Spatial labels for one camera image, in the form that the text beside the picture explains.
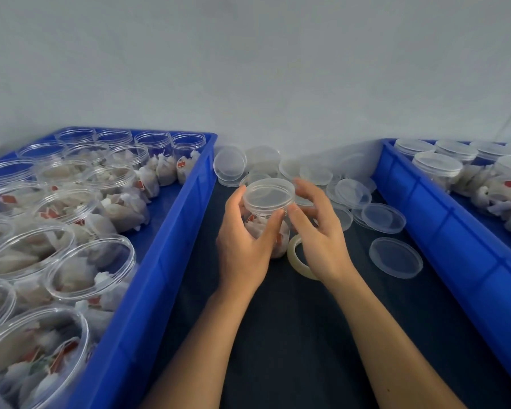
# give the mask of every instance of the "white wall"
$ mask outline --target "white wall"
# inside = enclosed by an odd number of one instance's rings
[[[0,148],[83,124],[300,155],[510,115],[511,0],[0,0]]]

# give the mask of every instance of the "black tablecloth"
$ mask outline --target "black tablecloth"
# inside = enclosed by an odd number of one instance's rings
[[[216,184],[186,268],[150,385],[195,323],[218,282],[215,240],[234,189]],[[374,200],[381,201],[377,193]],[[411,280],[389,276],[368,249],[386,236],[354,223],[345,233],[354,265],[458,397],[470,408],[511,408],[511,378],[424,258]],[[394,238],[416,248],[409,234]],[[377,407],[348,325],[318,281],[271,260],[238,330],[225,377],[224,409]]]

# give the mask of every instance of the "blue tray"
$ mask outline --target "blue tray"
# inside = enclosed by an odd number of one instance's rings
[[[467,199],[447,195],[394,142],[382,140],[373,175],[380,193],[405,215],[410,235],[511,375],[511,234]]]
[[[136,137],[142,130],[131,132]],[[169,132],[173,136],[179,133]],[[54,141],[55,133],[35,142]],[[217,135],[205,132],[205,136],[206,146],[185,184],[162,187],[148,205],[150,224],[140,232],[124,233],[136,249],[138,272],[68,408],[136,407],[142,399],[216,181],[212,164]],[[11,152],[0,159],[6,158],[16,155]]]

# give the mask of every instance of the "jar with tea bags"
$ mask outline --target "jar with tea bags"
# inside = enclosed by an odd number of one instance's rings
[[[295,199],[294,185],[281,178],[266,178],[252,182],[246,188],[242,196],[244,207],[249,211],[244,225],[254,238],[259,238],[271,214],[284,209]],[[285,218],[280,225],[280,231],[276,235],[271,258],[282,257],[288,250],[290,225]]]
[[[111,235],[70,250],[46,276],[56,301],[80,310],[102,337],[136,274],[136,253],[122,235]]]
[[[63,159],[39,164],[35,172],[38,182],[48,186],[52,191],[75,189],[79,188],[85,178],[93,172],[93,165],[84,160]]]
[[[53,192],[34,207],[32,216],[68,224],[79,244],[117,233],[95,192],[88,188]]]
[[[35,180],[33,159],[0,160],[0,186],[23,180]]]
[[[109,157],[109,164],[128,164],[133,167],[140,180],[140,187],[148,198],[159,195],[159,182],[145,145],[138,143],[118,146],[110,152]]]
[[[130,165],[114,164],[96,168],[85,184],[94,190],[102,201],[109,219],[122,233],[140,230],[149,224],[149,199],[142,192],[142,183]]]
[[[176,159],[172,154],[170,133],[147,131],[135,137],[135,142],[145,145],[150,154],[150,167],[155,171],[159,185],[167,186],[176,181]]]
[[[109,152],[110,148],[105,143],[79,143],[64,151],[64,157],[65,159],[88,161],[93,166],[102,166],[106,162]]]
[[[172,137],[178,182],[184,184],[206,145],[204,133],[182,132]]]
[[[1,241],[0,278],[14,287],[21,309],[52,301],[42,277],[50,265],[75,245],[74,231],[56,221],[37,224],[30,231]]]
[[[85,317],[44,306],[0,326],[0,409],[65,407],[95,347]]]

